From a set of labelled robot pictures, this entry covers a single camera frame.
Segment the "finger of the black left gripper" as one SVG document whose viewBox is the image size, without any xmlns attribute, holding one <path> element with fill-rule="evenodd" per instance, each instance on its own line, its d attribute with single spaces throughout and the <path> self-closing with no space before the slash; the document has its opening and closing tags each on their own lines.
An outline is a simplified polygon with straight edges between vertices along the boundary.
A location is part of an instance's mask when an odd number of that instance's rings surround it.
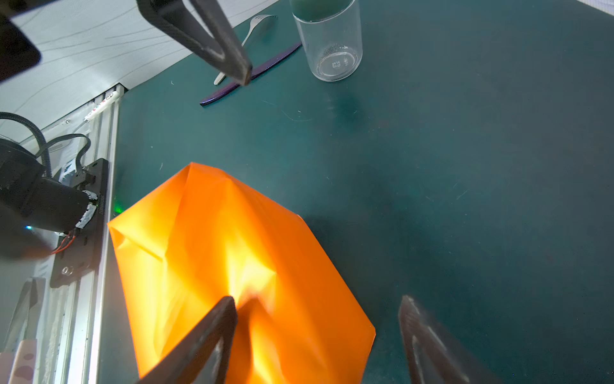
<svg viewBox="0 0 614 384">
<path fill-rule="evenodd" d="M 253 64 L 217 1 L 138 0 L 142 17 L 239 85 L 251 82 Z"/>
</svg>

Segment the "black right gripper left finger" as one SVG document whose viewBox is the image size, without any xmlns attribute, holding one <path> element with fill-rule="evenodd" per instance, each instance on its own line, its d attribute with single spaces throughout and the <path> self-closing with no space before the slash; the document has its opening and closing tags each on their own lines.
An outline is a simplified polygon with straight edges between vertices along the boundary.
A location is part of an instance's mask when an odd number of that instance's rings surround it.
<svg viewBox="0 0 614 384">
<path fill-rule="evenodd" d="M 224 383 L 238 324 L 231 296 L 212 310 L 140 383 Z"/>
</svg>

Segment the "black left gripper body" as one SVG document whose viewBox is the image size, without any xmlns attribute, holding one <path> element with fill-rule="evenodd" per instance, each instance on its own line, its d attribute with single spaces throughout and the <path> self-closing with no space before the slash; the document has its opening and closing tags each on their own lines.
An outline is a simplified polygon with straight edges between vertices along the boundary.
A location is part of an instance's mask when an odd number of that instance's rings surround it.
<svg viewBox="0 0 614 384">
<path fill-rule="evenodd" d="M 36 67 L 41 52 L 12 22 L 14 17 L 40 11 L 54 0 L 1 0 L 1 82 Z"/>
</svg>

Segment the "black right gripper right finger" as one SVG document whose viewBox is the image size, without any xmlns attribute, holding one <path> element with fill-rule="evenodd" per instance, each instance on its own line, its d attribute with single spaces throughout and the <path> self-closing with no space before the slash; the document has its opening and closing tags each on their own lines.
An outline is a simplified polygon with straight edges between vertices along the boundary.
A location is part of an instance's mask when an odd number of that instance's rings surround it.
<svg viewBox="0 0 614 384">
<path fill-rule="evenodd" d="M 398 321 L 412 383 L 500 383 L 416 299 L 401 299 Z"/>
</svg>

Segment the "orange wrapping paper sheet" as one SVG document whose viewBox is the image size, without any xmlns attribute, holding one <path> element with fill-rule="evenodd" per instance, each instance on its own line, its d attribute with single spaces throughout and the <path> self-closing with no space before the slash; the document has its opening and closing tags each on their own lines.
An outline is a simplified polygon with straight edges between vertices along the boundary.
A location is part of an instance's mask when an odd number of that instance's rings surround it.
<svg viewBox="0 0 614 384">
<path fill-rule="evenodd" d="M 109 231 L 140 376 L 230 296 L 228 382 L 361 382 L 374 325 L 298 214 L 192 163 Z"/>
</svg>

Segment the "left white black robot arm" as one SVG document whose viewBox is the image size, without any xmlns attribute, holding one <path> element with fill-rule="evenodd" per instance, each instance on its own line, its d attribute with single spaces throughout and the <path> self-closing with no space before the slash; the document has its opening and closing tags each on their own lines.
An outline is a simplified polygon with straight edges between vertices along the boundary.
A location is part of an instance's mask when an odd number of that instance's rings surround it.
<svg viewBox="0 0 614 384">
<path fill-rule="evenodd" d="M 184 46 L 240 86 L 251 81 L 253 64 L 239 43 L 217 1 L 193 1 L 191 13 L 182 1 L 139 1 L 142 17 L 163 34 Z M 11 140 L 1 141 L 1 256 L 4 259 L 43 259 L 64 251 L 52 249 L 33 234 L 34 228 L 62 232 L 69 239 L 85 227 L 96 210 L 99 195 L 63 185 L 52 178 L 49 148 L 76 139 L 65 134 L 46 140 L 27 118 L 1 114 L 25 126 L 35 137 L 38 151 L 31 153 Z"/>
</svg>

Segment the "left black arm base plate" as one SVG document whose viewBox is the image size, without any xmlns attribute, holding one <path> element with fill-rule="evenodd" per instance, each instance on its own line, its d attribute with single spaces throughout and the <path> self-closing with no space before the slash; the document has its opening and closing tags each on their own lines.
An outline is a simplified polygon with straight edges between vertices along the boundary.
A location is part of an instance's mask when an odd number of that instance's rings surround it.
<svg viewBox="0 0 614 384">
<path fill-rule="evenodd" d="M 106 224 L 109 173 L 110 163 L 99 158 L 85 166 L 81 173 L 70 174 L 70 187 L 88 195 L 91 204 L 85 219 L 72 231 L 62 251 L 54 256 L 50 287 L 68 286 L 97 270 Z"/>
</svg>

